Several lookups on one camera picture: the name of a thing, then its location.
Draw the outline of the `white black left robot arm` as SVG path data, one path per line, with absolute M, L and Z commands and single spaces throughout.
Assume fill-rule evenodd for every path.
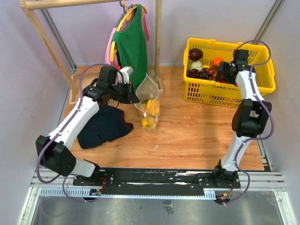
M 89 185 L 99 183 L 99 166 L 76 158 L 70 149 L 88 121 L 110 100 L 122 104 L 139 102 L 129 77 L 132 72 L 132 67 L 117 69 L 101 64 L 99 77 L 85 88 L 80 88 L 80 97 L 68 116 L 50 134 L 41 135 L 36 140 L 36 173 L 39 179 L 39 169 L 43 166 L 59 176 L 80 175 Z

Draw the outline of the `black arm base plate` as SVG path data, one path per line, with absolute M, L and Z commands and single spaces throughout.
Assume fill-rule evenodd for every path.
M 238 189 L 237 172 L 225 175 L 219 171 L 100 168 L 90 178 L 77 175 L 74 186 L 101 186 L 112 195 L 202 195 L 206 188 Z

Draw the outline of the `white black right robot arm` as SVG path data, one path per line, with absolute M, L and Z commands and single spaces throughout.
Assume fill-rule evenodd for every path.
M 249 144 L 265 129 L 272 105 L 259 92 L 253 66 L 248 64 L 248 51 L 237 49 L 232 62 L 221 62 L 217 78 L 240 89 L 242 101 L 232 119 L 233 137 L 226 154 L 215 166 L 213 184 L 219 188 L 233 185 L 237 179 L 241 159 Z

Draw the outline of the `orange green mango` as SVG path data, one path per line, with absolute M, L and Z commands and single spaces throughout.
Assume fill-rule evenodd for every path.
M 145 100 L 145 101 L 143 101 L 142 104 L 141 104 L 141 108 L 140 108 L 140 109 L 141 109 L 143 112 L 145 112 L 146 109 L 147 109 L 147 103 L 148 103 L 148 100 Z

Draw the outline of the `yellow bell pepper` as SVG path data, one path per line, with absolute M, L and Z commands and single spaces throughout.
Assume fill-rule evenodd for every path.
M 153 99 L 148 100 L 146 113 L 152 116 L 159 115 L 160 113 L 159 100 L 153 100 Z
M 143 117 L 142 126 L 147 130 L 154 130 L 157 127 L 157 122 L 153 117 Z

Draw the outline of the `clear dotted zip top bag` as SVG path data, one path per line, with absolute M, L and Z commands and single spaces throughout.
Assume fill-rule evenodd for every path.
M 154 133 L 161 112 L 158 85 L 146 74 L 135 93 L 140 101 L 135 107 L 140 114 L 142 128 Z

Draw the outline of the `orange fruit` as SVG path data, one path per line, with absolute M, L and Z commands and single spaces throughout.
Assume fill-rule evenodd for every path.
M 221 63 L 222 61 L 224 61 L 223 58 L 220 58 L 220 57 L 214 58 L 214 59 L 212 60 L 212 66 L 218 68 L 219 65 L 220 65 L 220 63 Z

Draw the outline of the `purple grape bunch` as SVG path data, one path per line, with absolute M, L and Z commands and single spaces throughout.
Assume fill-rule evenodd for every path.
M 203 68 L 201 71 L 199 71 L 198 69 L 188 70 L 186 76 L 189 78 L 203 79 L 203 80 L 212 80 L 213 78 L 212 73 L 207 68 Z

